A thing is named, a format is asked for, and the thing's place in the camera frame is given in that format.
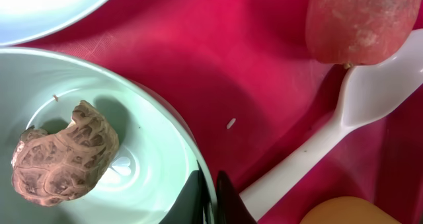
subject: red surface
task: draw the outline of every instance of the red surface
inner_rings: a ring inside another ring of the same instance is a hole
[[[187,121],[213,176],[226,170],[242,190],[336,105],[345,70],[309,58],[307,2],[110,0],[25,46],[81,57],[153,89]],[[319,202],[351,195],[416,223],[423,210],[422,106],[419,89],[388,118],[350,134],[259,223],[296,224]]]

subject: white plate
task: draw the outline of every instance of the white plate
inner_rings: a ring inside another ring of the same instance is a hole
[[[157,224],[198,164],[215,204],[212,178],[189,131],[133,83],[69,56],[0,48],[0,87],[0,223]],[[95,189],[78,200],[53,208],[24,200],[11,186],[10,161],[20,133],[31,125],[50,132],[64,128],[81,99],[118,133],[116,158]]]
[[[0,0],[0,46],[47,36],[108,0]]]

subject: yellow object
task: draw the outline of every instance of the yellow object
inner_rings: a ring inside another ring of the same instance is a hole
[[[399,224],[390,215],[361,198],[341,197],[313,208],[300,224]]]

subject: spoon bowl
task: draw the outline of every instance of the spoon bowl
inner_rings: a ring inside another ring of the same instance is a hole
[[[259,220],[351,131],[390,114],[423,83],[423,29],[377,65],[357,66],[342,82],[333,117],[308,141],[241,192]]]

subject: brown wrinkled object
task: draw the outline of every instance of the brown wrinkled object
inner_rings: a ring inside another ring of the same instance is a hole
[[[23,198],[53,206],[92,190],[119,148],[118,135],[88,102],[82,100],[70,125],[56,134],[27,129],[12,160],[12,185]]]

